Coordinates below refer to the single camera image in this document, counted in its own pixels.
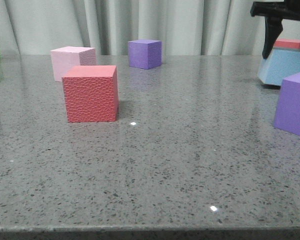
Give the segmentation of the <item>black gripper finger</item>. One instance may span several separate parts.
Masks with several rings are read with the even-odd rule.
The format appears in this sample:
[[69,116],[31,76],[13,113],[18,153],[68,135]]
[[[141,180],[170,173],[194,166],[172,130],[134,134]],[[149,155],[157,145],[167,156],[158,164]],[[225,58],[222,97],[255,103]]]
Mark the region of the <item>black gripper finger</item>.
[[267,59],[274,47],[278,36],[283,31],[282,19],[273,16],[265,17],[265,39],[262,58]]

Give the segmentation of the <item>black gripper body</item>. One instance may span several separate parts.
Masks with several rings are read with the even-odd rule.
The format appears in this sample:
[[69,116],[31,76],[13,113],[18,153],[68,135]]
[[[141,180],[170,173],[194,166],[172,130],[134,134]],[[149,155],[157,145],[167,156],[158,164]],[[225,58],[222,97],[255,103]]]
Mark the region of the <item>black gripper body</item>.
[[254,1],[250,15],[300,21],[300,0]]

